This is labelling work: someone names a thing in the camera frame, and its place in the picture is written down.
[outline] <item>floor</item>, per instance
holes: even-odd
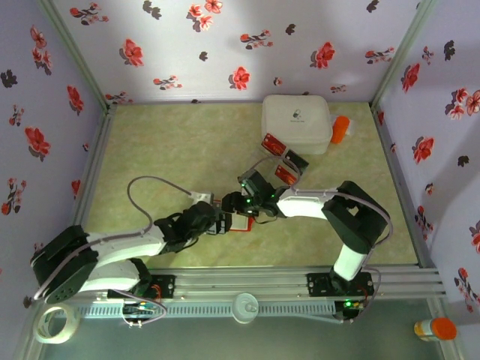
[[[296,317],[258,317],[247,325],[192,318],[161,319],[133,331],[120,319],[84,319],[72,339],[44,346],[41,359],[443,359],[439,343],[413,332],[416,321],[429,317],[425,300],[376,300],[352,325]],[[125,346],[112,346],[118,343]]]
[[[336,188],[352,180],[391,215],[394,236],[370,263],[417,263],[392,177],[367,103],[330,103],[331,113],[356,122],[353,136],[331,144],[310,163],[298,188]],[[141,175],[164,177],[188,190],[211,191],[215,198],[238,191],[237,176],[252,164],[261,140],[261,103],[119,106],[106,147],[86,230],[118,232],[146,225],[129,202],[128,182]],[[165,218],[191,205],[184,194],[154,180],[132,188],[133,198],[153,218]],[[179,253],[155,256],[150,268],[194,266],[331,265],[341,240],[324,220],[307,217],[253,225],[252,232],[204,235]]]

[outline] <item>mounting plate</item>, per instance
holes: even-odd
[[[307,274],[307,288],[310,297],[320,296],[360,296],[365,297],[364,289],[369,296],[374,294],[374,282],[370,272],[360,272],[349,282],[346,292],[338,292],[331,283],[328,272]]]

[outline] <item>black bracket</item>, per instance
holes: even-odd
[[[151,281],[143,294],[138,294],[147,299],[173,299],[175,292],[175,275],[152,275]],[[124,296],[115,290],[108,290],[107,298],[123,299]]]
[[[332,276],[329,272],[307,274],[307,288],[310,297],[323,296],[368,296],[374,294],[374,283],[370,272],[359,272],[357,276],[343,289],[339,289],[332,283]]]

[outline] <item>orange object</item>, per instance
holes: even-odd
[[[453,340],[457,337],[457,327],[446,317],[419,321],[414,331],[423,341]]]
[[[346,116],[338,116],[333,125],[333,135],[331,136],[330,143],[341,143],[349,126],[350,120]]]
[[[432,321],[431,328],[440,340],[453,340],[457,336],[455,324],[446,317],[439,317]]]

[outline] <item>bottle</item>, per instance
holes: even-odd
[[[413,331],[423,341],[453,340],[457,336],[457,327],[446,317],[418,321]]]

